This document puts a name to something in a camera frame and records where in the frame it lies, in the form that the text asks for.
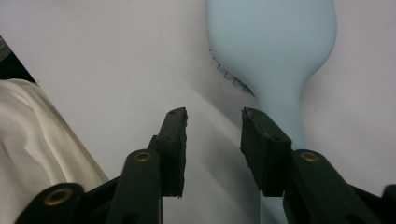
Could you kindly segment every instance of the light blue hairbrush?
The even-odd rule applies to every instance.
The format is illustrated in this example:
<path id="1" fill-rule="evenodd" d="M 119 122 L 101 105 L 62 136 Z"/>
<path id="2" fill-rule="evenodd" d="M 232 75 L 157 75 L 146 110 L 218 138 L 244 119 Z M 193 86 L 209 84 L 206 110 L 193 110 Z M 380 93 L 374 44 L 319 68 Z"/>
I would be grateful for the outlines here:
<path id="1" fill-rule="evenodd" d="M 300 92 L 336 38 L 332 0 L 206 0 L 209 44 L 225 70 L 245 83 L 260 110 L 305 148 Z"/>

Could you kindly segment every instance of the white table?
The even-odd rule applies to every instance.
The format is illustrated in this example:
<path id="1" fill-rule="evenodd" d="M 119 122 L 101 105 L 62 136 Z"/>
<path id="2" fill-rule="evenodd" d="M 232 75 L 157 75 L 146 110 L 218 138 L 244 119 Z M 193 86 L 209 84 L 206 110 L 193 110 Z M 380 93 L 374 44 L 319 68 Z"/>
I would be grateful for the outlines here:
<path id="1" fill-rule="evenodd" d="M 379 195 L 396 182 L 396 3 L 335 4 L 334 52 L 303 92 L 305 135 Z M 0 34 L 110 178 L 167 111 L 187 107 L 184 197 L 164 201 L 164 223 L 259 222 L 239 151 L 240 110 L 256 102 L 216 69 L 205 0 L 3 0 Z"/>

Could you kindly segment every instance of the cream fabric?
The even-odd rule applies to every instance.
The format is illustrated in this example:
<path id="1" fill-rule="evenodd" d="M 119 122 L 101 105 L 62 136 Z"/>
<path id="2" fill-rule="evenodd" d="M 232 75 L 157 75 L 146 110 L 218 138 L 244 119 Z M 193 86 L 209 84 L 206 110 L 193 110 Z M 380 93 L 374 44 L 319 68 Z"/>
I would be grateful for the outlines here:
<path id="1" fill-rule="evenodd" d="M 47 187 L 75 182 L 87 191 L 107 180 L 36 84 L 0 80 L 1 224 Z"/>

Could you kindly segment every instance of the brass screw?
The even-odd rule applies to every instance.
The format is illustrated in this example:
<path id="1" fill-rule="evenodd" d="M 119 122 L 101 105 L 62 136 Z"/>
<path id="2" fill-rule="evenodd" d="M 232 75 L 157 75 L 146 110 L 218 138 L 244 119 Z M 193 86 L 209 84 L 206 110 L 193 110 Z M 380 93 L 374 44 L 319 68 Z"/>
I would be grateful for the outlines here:
<path id="1" fill-rule="evenodd" d="M 140 152 L 134 156 L 136 161 L 149 161 L 151 159 L 151 154 L 148 152 Z"/>
<path id="2" fill-rule="evenodd" d="M 73 194 L 73 191 L 69 188 L 56 189 L 51 192 L 44 199 L 44 204 L 48 206 L 57 205 L 66 202 Z"/>
<path id="3" fill-rule="evenodd" d="M 320 160 L 320 158 L 315 155 L 312 152 L 303 152 L 300 154 L 301 158 L 303 158 L 305 161 L 310 161 L 310 162 L 317 162 Z"/>

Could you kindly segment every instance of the white cloth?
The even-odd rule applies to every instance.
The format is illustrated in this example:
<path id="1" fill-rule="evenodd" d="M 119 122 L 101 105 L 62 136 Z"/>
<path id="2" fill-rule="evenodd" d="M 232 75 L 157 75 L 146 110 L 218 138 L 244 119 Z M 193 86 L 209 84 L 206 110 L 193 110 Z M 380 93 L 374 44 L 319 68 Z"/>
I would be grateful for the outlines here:
<path id="1" fill-rule="evenodd" d="M 40 88 L 0 80 L 0 223 L 14 223 L 32 199 L 52 185 L 93 189 L 106 175 Z"/>

